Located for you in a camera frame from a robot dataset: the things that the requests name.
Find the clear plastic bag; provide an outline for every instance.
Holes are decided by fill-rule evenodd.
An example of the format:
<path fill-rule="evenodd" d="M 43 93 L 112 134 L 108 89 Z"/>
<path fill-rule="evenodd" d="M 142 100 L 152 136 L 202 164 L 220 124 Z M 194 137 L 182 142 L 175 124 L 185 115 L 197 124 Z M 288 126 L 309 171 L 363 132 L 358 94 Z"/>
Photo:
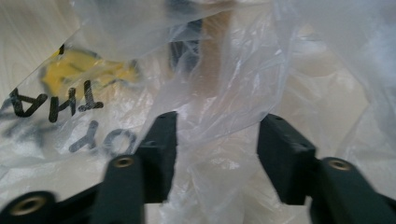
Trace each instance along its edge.
<path fill-rule="evenodd" d="M 394 40 L 396 22 L 387 12 L 379 19 L 393 3 L 356 3 L 334 15 L 346 3 L 71 3 L 80 29 L 64 54 L 40 65 L 0 109 L 0 203 L 36 189 L 59 199 L 86 189 L 169 111 L 178 113 L 177 164 L 161 223 L 307 222 L 306 208 L 278 201 L 258 162 L 256 124 L 269 112 L 291 121 L 320 157 L 353 161 L 395 196 L 393 121 L 385 122 L 394 114 L 392 70 L 379 69 L 394 58 L 379 50 Z M 332 23 L 350 15 L 357 19 Z M 361 36 L 348 25 L 374 19 L 377 35 L 345 48 Z"/>

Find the yellow sticker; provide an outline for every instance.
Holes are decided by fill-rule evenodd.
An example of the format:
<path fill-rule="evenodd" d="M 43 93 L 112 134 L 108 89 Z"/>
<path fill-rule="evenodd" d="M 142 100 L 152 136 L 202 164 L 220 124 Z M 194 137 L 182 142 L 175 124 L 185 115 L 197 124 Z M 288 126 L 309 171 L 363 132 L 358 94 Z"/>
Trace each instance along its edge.
<path fill-rule="evenodd" d="M 61 99 L 68 98 L 70 88 L 75 88 L 76 99 L 81 99 L 86 80 L 92 83 L 92 93 L 118 81 L 135 83 L 138 80 L 134 63 L 110 62 L 77 49 L 66 49 L 62 55 L 57 55 L 59 52 L 51 56 L 41 81 L 50 94 Z"/>

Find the beige surface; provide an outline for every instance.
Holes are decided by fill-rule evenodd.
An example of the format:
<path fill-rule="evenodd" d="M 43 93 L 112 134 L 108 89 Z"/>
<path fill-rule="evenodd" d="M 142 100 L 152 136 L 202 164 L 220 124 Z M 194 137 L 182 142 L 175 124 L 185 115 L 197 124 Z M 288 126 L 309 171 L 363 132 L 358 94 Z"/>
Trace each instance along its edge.
<path fill-rule="evenodd" d="M 0 0 L 0 101 L 77 28 L 67 1 Z"/>

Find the metal grommet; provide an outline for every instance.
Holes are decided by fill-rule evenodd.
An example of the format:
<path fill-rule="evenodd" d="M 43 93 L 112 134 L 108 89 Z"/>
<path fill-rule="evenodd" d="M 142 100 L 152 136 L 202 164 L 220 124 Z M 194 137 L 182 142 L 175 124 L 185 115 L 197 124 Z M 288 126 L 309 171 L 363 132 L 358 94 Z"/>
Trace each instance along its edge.
<path fill-rule="evenodd" d="M 134 164 L 134 160 L 129 157 L 124 157 L 124 158 L 119 158 L 118 160 L 114 161 L 113 164 L 115 167 L 122 168 L 122 167 L 127 167 L 127 166 Z"/>
<path fill-rule="evenodd" d="M 329 165 L 330 165 L 332 168 L 337 169 L 337 170 L 341 170 L 341 171 L 348 171 L 348 170 L 350 170 L 350 165 L 347 164 L 347 163 L 344 162 L 344 161 L 332 160 L 332 161 L 329 161 Z"/>
<path fill-rule="evenodd" d="M 46 203 L 46 200 L 47 199 L 42 196 L 33 196 L 27 198 L 15 204 L 15 206 L 11 208 L 9 213 L 12 216 L 23 216 L 33 213 L 40 209 Z"/>

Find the black bracket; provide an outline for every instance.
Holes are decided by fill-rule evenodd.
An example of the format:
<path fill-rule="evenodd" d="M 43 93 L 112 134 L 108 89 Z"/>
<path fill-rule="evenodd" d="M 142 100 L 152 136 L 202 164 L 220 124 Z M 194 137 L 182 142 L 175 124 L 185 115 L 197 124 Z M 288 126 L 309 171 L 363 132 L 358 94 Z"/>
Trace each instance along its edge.
<path fill-rule="evenodd" d="M 108 163 L 102 183 L 56 203 L 55 195 L 36 191 L 9 203 L 1 224 L 140 224 L 144 203 L 167 200 L 177 156 L 177 113 L 155 119 L 134 155 Z"/>
<path fill-rule="evenodd" d="M 394 200 L 375 192 L 351 163 L 316 159 L 316 148 L 284 119 L 261 122 L 257 152 L 282 203 L 312 198 L 313 223 L 396 223 Z"/>

